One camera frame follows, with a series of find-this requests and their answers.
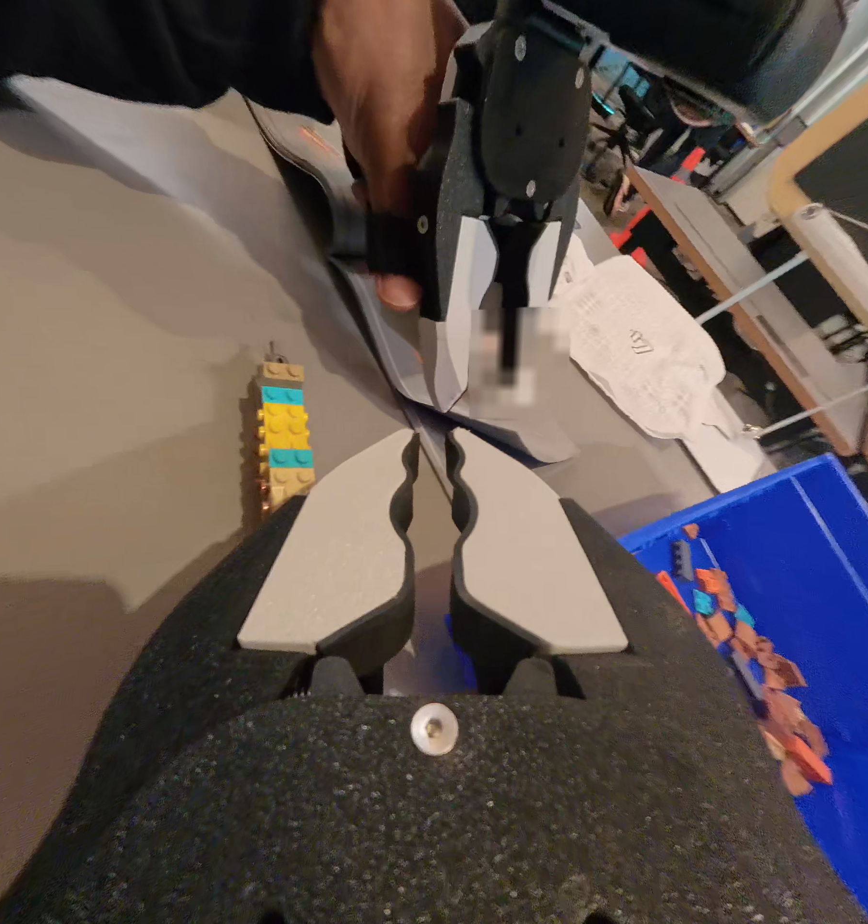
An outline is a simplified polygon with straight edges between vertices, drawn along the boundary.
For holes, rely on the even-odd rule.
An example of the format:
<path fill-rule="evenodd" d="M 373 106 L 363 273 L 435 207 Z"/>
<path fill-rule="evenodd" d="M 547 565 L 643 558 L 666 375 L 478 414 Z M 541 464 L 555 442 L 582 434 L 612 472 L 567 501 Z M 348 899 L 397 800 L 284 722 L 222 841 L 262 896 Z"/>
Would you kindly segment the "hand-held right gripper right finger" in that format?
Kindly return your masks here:
<path fill-rule="evenodd" d="M 497 653 L 502 631 L 548 655 L 622 653 L 625 631 L 562 499 L 532 469 L 474 433 L 447 437 L 455 638 Z"/>

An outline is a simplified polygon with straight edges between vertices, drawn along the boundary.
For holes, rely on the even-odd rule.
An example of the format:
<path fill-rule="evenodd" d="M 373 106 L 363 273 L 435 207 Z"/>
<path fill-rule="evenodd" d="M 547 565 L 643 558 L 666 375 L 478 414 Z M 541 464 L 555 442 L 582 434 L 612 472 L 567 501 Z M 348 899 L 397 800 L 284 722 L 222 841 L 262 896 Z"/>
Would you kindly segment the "person's left forearm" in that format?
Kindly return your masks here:
<path fill-rule="evenodd" d="M 0 1 L 0 85 L 37 77 L 199 109 L 228 91 L 330 124 L 311 56 L 315 2 Z"/>

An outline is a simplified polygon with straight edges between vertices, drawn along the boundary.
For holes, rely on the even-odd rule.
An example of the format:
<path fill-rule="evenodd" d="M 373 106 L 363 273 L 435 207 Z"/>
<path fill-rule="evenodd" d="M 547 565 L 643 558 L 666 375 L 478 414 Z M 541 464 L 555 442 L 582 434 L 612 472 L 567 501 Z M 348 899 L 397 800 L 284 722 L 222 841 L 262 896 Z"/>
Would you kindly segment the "orange stand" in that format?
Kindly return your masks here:
<path fill-rule="evenodd" d="M 671 174 L 669 179 L 671 182 L 687 185 L 704 159 L 705 148 L 702 146 L 695 147 L 682 160 L 680 166 Z M 631 256 L 632 259 L 644 269 L 650 268 L 648 254 L 643 246 L 643 240 L 652 229 L 652 225 L 649 225 L 650 214 L 651 208 L 646 204 L 635 213 L 623 230 L 614 231 L 609 234 L 609 239 L 613 247 L 619 253 Z"/>

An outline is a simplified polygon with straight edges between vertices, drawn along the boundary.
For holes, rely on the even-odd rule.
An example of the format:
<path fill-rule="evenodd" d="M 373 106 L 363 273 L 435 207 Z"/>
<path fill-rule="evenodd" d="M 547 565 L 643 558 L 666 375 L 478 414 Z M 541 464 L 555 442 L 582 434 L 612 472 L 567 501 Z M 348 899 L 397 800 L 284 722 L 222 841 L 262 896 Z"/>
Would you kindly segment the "pile of lego pieces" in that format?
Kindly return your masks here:
<path fill-rule="evenodd" d="M 827 741 L 795 697 L 807 688 L 803 672 L 758 632 L 697 523 L 681 526 L 669 556 L 668 569 L 655 573 L 657 582 L 736 678 L 789 794 L 801 797 L 816 785 L 831 786 Z"/>

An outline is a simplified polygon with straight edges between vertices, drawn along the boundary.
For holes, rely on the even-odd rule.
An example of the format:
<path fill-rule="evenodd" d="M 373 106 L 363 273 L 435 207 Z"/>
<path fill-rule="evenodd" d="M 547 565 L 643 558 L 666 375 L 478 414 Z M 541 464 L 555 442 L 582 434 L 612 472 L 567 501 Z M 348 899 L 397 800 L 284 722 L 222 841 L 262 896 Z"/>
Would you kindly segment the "large white paper bag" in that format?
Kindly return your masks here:
<path fill-rule="evenodd" d="M 591 261 L 580 237 L 595 216 L 578 201 L 575 228 L 548 308 L 570 359 L 646 435 L 694 440 L 705 428 L 724 438 L 742 425 L 719 392 L 719 349 L 669 290 L 617 250 Z"/>

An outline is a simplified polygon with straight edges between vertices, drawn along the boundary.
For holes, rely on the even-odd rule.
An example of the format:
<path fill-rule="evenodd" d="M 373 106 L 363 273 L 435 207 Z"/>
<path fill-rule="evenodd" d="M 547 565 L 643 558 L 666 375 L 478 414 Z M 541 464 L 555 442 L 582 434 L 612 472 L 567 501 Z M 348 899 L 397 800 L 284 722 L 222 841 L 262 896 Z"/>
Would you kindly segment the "multicoloured lego build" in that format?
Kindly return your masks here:
<path fill-rule="evenodd" d="M 274 347 L 255 374 L 256 482 L 265 516 L 308 494 L 317 482 L 304 382 L 304 367 Z"/>

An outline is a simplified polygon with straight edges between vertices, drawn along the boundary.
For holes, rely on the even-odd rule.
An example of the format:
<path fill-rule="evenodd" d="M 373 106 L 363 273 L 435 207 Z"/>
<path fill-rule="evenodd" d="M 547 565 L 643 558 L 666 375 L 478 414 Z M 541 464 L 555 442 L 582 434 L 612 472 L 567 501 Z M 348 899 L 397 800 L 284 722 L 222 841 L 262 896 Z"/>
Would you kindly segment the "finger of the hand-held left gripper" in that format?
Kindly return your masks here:
<path fill-rule="evenodd" d="M 567 255 L 570 232 L 563 231 L 560 221 L 548 222 L 535 238 L 526 263 L 526 305 L 547 307 L 557 280 L 557 259 Z"/>
<path fill-rule="evenodd" d="M 418 321 L 420 355 L 433 407 L 448 413 L 469 384 L 474 315 L 497 269 L 497 245 L 486 220 L 463 216 L 447 244 L 445 274 L 435 267 L 431 298 Z"/>

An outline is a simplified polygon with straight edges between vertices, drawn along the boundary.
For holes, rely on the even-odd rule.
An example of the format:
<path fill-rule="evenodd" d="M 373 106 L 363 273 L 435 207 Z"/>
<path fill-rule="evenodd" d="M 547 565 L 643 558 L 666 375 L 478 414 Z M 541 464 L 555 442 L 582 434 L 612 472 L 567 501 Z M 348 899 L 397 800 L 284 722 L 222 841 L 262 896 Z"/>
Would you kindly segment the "black office chair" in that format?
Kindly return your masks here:
<path fill-rule="evenodd" d="M 591 159 L 584 168 L 585 177 L 595 181 L 597 167 L 608 153 L 616 152 L 621 157 L 621 165 L 609 181 L 603 202 L 606 217 L 622 210 L 630 186 L 627 168 L 634 162 L 635 154 L 640 154 L 650 137 L 659 130 L 657 116 L 648 108 L 645 98 L 638 95 L 635 88 L 621 85 L 617 87 L 616 94 L 621 101 L 618 110 L 621 121 L 615 127 L 596 126 L 601 137 L 594 144 Z"/>

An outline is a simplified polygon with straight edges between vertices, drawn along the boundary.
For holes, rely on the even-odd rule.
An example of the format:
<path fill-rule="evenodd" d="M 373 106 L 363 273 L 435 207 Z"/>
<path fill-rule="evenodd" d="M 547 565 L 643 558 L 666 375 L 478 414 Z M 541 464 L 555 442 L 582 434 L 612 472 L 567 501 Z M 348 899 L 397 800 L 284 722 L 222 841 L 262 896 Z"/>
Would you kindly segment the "blue plastic bin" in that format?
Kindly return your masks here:
<path fill-rule="evenodd" d="M 831 786 L 795 797 L 868 916 L 868 504 L 821 456 L 640 527 L 622 546 L 655 575 L 695 522 L 760 634 L 796 662 L 795 697 L 829 746 Z"/>

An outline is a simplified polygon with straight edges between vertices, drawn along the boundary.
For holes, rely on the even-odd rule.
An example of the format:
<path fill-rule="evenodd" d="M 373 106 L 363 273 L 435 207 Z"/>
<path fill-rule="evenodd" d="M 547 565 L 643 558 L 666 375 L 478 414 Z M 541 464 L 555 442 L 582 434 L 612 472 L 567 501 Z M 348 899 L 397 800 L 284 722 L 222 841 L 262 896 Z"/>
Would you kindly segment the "grey lego instruction booklet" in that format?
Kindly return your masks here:
<path fill-rule="evenodd" d="M 537 465 L 561 463 L 576 456 L 574 441 L 551 419 L 483 414 L 472 410 L 465 398 L 448 412 L 434 407 L 418 353 L 417 317 L 384 308 L 366 269 L 366 211 L 353 192 L 354 178 L 338 126 L 250 100 L 245 103 L 278 160 L 309 176 L 323 191 L 330 215 L 326 259 L 350 287 L 371 349 L 406 413 L 430 434 L 430 444 L 442 444 L 443 433 L 463 426 Z"/>

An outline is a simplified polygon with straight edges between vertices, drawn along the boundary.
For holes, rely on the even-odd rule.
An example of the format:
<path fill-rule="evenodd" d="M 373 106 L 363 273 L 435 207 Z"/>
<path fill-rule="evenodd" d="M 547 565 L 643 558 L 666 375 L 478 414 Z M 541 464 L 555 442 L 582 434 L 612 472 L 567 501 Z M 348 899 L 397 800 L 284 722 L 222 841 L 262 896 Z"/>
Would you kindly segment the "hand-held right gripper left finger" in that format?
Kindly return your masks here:
<path fill-rule="evenodd" d="M 241 648 L 398 654 L 413 632 L 419 434 L 402 429 L 307 495 L 237 635 Z"/>

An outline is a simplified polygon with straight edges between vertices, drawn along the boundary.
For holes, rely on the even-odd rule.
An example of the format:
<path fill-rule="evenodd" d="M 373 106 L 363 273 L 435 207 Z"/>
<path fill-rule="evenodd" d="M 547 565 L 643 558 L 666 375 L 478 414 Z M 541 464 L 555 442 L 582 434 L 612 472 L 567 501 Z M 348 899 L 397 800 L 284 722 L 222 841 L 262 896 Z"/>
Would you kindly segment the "person's left hand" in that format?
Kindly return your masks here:
<path fill-rule="evenodd" d="M 451 51 L 467 29 L 450 1 L 325 1 L 312 32 L 324 100 L 374 215 L 407 218 Z"/>

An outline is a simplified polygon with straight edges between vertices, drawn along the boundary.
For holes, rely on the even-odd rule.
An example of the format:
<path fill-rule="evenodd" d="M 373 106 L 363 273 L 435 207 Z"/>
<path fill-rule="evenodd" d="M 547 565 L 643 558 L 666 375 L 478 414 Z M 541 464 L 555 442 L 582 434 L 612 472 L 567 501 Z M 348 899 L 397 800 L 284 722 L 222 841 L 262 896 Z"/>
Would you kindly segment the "wooden table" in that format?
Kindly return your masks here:
<path fill-rule="evenodd" d="M 628 166 L 627 176 L 720 301 L 765 276 L 736 227 L 703 191 L 634 165 Z M 746 342 L 762 354 L 803 409 L 816 410 L 812 420 L 834 451 L 856 456 L 867 395 L 848 394 L 867 383 L 864 367 L 837 359 L 773 282 L 761 284 L 728 310 Z"/>

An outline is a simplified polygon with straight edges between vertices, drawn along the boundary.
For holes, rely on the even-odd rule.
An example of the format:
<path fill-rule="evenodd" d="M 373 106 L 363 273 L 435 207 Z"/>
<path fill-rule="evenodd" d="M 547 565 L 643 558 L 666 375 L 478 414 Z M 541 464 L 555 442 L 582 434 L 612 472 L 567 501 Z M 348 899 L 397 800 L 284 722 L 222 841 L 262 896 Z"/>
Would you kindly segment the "small white paper bag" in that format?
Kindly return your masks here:
<path fill-rule="evenodd" d="M 773 475 L 776 466 L 719 390 L 705 409 L 703 421 L 682 446 L 717 493 L 739 489 Z"/>

